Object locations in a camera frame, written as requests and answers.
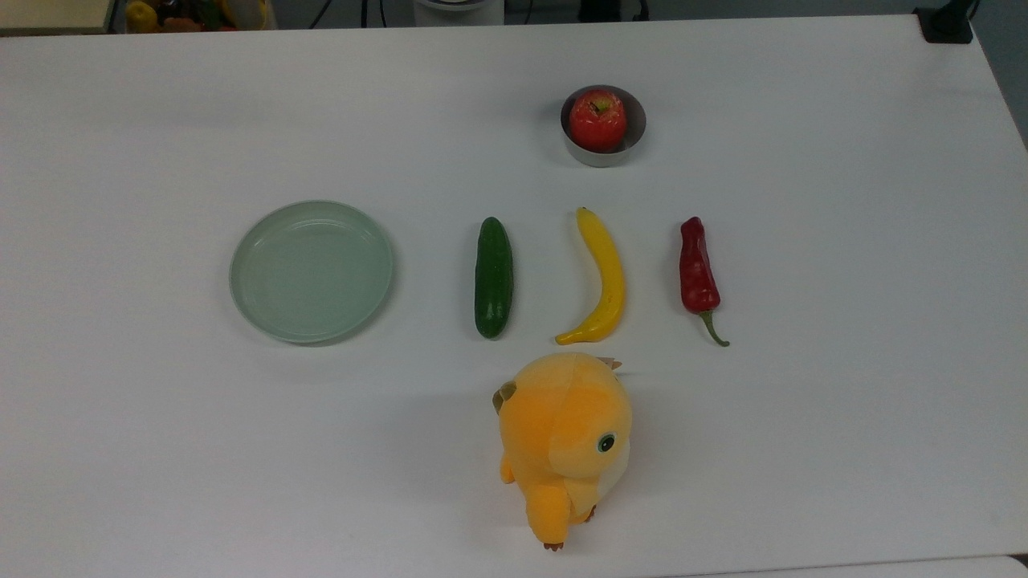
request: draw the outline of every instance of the cable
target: cable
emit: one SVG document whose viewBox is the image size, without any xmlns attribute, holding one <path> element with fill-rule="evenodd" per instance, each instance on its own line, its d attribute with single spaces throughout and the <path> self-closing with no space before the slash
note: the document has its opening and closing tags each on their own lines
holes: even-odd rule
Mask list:
<svg viewBox="0 0 1028 578">
<path fill-rule="evenodd" d="M 647 0 L 639 0 L 639 13 L 632 16 L 633 22 L 648 22 L 650 20 L 650 3 Z"/>
<path fill-rule="evenodd" d="M 331 3 L 332 3 L 332 0 L 325 0 L 325 5 L 322 6 L 322 10 L 320 12 L 318 12 L 318 16 L 315 17 L 315 22 L 310 23 L 310 29 L 311 30 L 314 30 L 314 28 L 316 26 L 318 26 L 318 23 L 321 22 L 321 17 L 325 15 L 325 10 L 328 10 L 328 6 Z"/>
</svg>

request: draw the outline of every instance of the chili pepper stem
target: chili pepper stem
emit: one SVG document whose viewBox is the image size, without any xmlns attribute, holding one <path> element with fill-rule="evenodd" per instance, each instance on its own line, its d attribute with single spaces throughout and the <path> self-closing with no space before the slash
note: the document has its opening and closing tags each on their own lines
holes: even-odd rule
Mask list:
<svg viewBox="0 0 1028 578">
<path fill-rule="evenodd" d="M 707 326 L 707 331 L 710 332 L 710 336 L 713 340 L 718 342 L 719 346 L 727 348 L 731 345 L 731 341 L 726 341 L 718 336 L 718 332 L 713 330 L 713 311 L 701 311 L 699 313 L 700 319 L 703 320 L 703 325 Z"/>
</svg>

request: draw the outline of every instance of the red chili pepper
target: red chili pepper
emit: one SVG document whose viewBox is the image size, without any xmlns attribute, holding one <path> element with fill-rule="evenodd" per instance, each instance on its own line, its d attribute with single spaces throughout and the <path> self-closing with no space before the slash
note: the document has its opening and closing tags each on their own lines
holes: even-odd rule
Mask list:
<svg viewBox="0 0 1028 578">
<path fill-rule="evenodd" d="M 719 346 L 727 348 L 729 342 L 718 336 L 713 330 L 713 310 L 721 304 L 721 294 L 710 273 L 710 259 L 706 254 L 703 223 L 693 217 L 682 223 L 682 256 L 678 258 L 678 275 L 682 278 L 682 304 L 689 313 L 700 316 L 710 336 Z"/>
</svg>

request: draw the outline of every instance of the plush toy eye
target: plush toy eye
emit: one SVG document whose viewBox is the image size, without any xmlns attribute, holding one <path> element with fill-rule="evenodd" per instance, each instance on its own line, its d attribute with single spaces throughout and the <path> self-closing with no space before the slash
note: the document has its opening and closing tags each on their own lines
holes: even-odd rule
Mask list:
<svg viewBox="0 0 1028 578">
<path fill-rule="evenodd" d="M 611 448 L 614 447 L 615 437 L 616 436 L 613 433 L 603 434 L 603 436 L 599 438 L 599 442 L 596 444 L 596 451 L 599 451 L 600 454 L 607 454 L 610 451 Z"/>
</svg>

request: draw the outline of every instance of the plush toy ear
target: plush toy ear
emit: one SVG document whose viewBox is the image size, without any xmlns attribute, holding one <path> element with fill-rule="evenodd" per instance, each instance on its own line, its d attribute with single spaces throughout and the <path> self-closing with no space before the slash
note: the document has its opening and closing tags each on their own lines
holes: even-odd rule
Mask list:
<svg viewBox="0 0 1028 578">
<path fill-rule="evenodd" d="M 517 384 L 507 382 L 497 390 L 497 393 L 492 394 L 492 407 L 497 409 L 498 414 L 500 413 L 500 408 L 504 406 L 504 402 L 510 399 L 516 391 Z"/>
<path fill-rule="evenodd" d="M 596 359 L 598 359 L 598 360 L 602 361 L 603 363 L 605 363 L 607 366 L 610 367 L 612 370 L 613 369 L 617 369 L 618 367 L 621 367 L 621 365 L 622 365 L 622 363 L 620 361 L 617 361 L 613 357 L 597 357 Z"/>
</svg>

